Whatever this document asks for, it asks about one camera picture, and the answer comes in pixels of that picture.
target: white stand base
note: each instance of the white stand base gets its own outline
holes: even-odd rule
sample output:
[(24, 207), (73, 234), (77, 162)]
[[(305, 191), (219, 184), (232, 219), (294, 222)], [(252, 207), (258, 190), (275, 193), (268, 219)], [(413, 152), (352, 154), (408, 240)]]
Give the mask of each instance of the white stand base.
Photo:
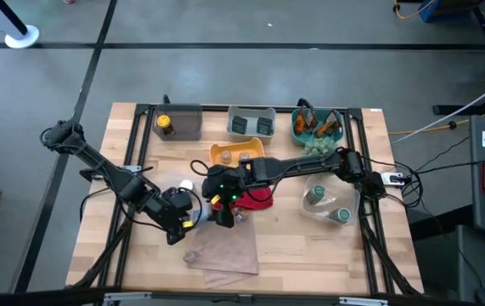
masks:
[(40, 37), (40, 31), (33, 25), (25, 25), (27, 27), (27, 34), (21, 39), (13, 39), (11, 36), (6, 36), (4, 42), (11, 48), (28, 48), (35, 44)]

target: wooden tabletop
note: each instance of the wooden tabletop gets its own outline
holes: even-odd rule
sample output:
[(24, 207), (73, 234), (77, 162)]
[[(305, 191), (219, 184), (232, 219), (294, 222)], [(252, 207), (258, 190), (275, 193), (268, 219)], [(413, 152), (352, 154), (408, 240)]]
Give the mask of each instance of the wooden tabletop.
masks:
[[(135, 105), (112, 105), (100, 152), (117, 165), (123, 163)], [(363, 109), (363, 115), (370, 157), (381, 162), (393, 162), (384, 114), (377, 109)], [(198, 142), (163, 142), (151, 133), (144, 166), (155, 168), (147, 172), (146, 177), (162, 189), (172, 186), (175, 178), (192, 179), (197, 184), (202, 182), (202, 177), (189, 169), (189, 162), (201, 159), (209, 163), (210, 146), (228, 143), (226, 121), (227, 112), (203, 112), (202, 139)], [(354, 135), (358, 135), (357, 127), (353, 128)], [(140, 122), (132, 164), (136, 164), (142, 129), (144, 120)], [(347, 146), (345, 140), (341, 141), (341, 145)], [(264, 148), (265, 156), (280, 159), (302, 155), (302, 147), (293, 145), (290, 139), (290, 114), (276, 115), (275, 135)], [(373, 164), (372, 167), (377, 172), (394, 172), (389, 166)], [(163, 232), (149, 226), (134, 225), (122, 286), (127, 290), (163, 292), (368, 294), (358, 224), (335, 229), (302, 216), (298, 207), (305, 182), (306, 178), (283, 180), (274, 194), (274, 205), (254, 212), (259, 275), (212, 290), (205, 289), (202, 271), (187, 268), (182, 260), (193, 232), (189, 232), (178, 244), (168, 246)], [(90, 192), (102, 188), (104, 183), (94, 182)], [(387, 192), (401, 197), (398, 189), (388, 187)], [(111, 192), (87, 201), (67, 284), (80, 280), (103, 251), (114, 201)], [(423, 292), (404, 207), (389, 198), (380, 200), (380, 207), (390, 257), (412, 286)], [(145, 214), (138, 215), (136, 219), (150, 221)], [(375, 254), (374, 259), (378, 287), (384, 292), (380, 260)], [(117, 253), (110, 266), (109, 285), (113, 284), (116, 263)]]

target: yellow cable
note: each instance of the yellow cable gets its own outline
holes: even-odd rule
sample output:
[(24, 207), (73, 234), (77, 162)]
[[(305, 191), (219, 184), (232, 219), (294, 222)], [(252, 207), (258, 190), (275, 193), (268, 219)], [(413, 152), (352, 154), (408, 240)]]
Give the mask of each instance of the yellow cable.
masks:
[[(460, 122), (456, 122), (455, 124), (457, 124), (457, 125), (465, 124), (468, 121), (469, 121), (468, 119), (465, 119), (465, 120), (461, 120)], [(443, 130), (443, 129), (449, 129), (449, 125), (448, 126), (441, 126), (441, 127), (432, 127), (432, 128), (425, 129), (421, 132), (433, 132), (433, 131), (439, 131), (439, 130)], [(409, 134), (409, 133), (413, 133), (413, 132), (415, 132), (415, 130), (402, 131), (402, 132), (391, 132), (389, 134), (390, 135), (405, 135), (405, 134)]]
[(412, 13), (408, 16), (402, 16), (398, 11), (401, 9), (401, 6), (397, 4), (397, 0), (394, 0), (393, 1), (395, 3), (395, 5), (393, 6), (393, 10), (395, 11), (395, 13), (397, 14), (398, 18), (401, 19), (401, 20), (407, 20), (407, 19), (410, 19), (414, 16), (416, 16), (417, 14), (423, 12), (424, 10), (426, 10), (427, 8), (429, 8), (429, 6), (431, 6), (431, 4), (433, 4), (435, 2), (435, 0), (431, 0), (428, 4), (426, 4), (423, 8), (420, 8), (418, 9), (417, 12), (415, 13)]

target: gray floor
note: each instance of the gray floor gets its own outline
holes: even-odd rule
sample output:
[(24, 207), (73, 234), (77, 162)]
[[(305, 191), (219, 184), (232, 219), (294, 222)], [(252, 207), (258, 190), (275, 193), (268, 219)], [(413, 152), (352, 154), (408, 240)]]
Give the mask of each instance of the gray floor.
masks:
[[(41, 42), (94, 43), (107, 0), (8, 3), (38, 26)], [(485, 14), (485, 3), (482, 8)], [(125, 0), (108, 43), (485, 43), (471, 18), (427, 25), (396, 19), (387, 0)], [(403, 12), (417, 6), (403, 4)], [(56, 155), (38, 134), (70, 117), (92, 50), (0, 49), (0, 292), (9, 290), (35, 222)], [(104, 50), (82, 115), (100, 145), (112, 102), (315, 105), (382, 108), (391, 131), (438, 119), (437, 103), (465, 104), (485, 91), (485, 53), (265, 49)], [(427, 133), (393, 146), (418, 167), (468, 135), (468, 127)], [(467, 145), (434, 165), (468, 160)], [(61, 288), (88, 184), (71, 158), (30, 290)], [(442, 213), (471, 202), (468, 168), (427, 174), (426, 204)], [(412, 221), (425, 215), (409, 212)]]

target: red cloth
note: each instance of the red cloth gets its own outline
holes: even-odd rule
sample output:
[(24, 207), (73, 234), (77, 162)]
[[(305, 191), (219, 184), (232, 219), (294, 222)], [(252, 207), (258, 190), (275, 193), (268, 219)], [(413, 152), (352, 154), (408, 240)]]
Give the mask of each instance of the red cloth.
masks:
[[(261, 199), (267, 199), (270, 196), (271, 191), (270, 191), (270, 188), (263, 188), (259, 190), (251, 190), (250, 193), (254, 198), (261, 200)], [(231, 207), (242, 207), (250, 210), (265, 209), (265, 208), (271, 207), (273, 205), (273, 202), (274, 202), (274, 199), (272, 196), (270, 197), (269, 200), (265, 202), (261, 202), (261, 201), (252, 200), (246, 193), (244, 193), (240, 198), (238, 198), (234, 202), (234, 204)], [(221, 210), (222, 203), (218, 201), (213, 206), (213, 208), (215, 210)]]

